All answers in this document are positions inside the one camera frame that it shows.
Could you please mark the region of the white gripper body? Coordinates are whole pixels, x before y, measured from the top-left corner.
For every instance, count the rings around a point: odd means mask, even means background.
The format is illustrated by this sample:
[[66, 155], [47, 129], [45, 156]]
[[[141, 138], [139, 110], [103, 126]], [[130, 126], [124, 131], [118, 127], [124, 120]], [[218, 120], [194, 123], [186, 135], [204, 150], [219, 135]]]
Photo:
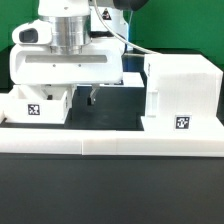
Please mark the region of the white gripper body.
[[51, 25], [41, 20], [25, 23], [12, 33], [10, 76], [15, 84], [114, 84], [123, 77], [123, 47], [112, 37], [92, 38], [79, 53], [56, 53], [50, 46]]

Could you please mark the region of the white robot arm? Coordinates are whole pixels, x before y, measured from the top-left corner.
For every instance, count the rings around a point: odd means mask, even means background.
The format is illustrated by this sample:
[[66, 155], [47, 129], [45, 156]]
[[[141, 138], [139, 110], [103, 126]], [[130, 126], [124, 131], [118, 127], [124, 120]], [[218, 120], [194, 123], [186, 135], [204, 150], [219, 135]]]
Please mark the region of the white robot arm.
[[17, 27], [10, 78], [33, 101], [76, 84], [116, 84], [128, 41], [109, 26], [91, 28], [101, 7], [137, 11], [149, 0], [39, 0], [38, 19]]

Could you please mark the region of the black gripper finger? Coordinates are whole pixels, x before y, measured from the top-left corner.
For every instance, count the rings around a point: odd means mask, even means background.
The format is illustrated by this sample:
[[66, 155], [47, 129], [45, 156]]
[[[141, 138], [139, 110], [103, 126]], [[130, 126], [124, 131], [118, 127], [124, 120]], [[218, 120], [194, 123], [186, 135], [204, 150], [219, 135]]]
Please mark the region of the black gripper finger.
[[54, 98], [53, 96], [53, 87], [51, 85], [43, 85], [41, 87], [42, 93], [44, 95], [44, 98], [46, 100], [52, 100]]
[[99, 85], [92, 85], [92, 89], [91, 92], [87, 98], [87, 104], [89, 106], [92, 106], [95, 104], [96, 101], [96, 95], [98, 93], [98, 91], [100, 90], [100, 86]]

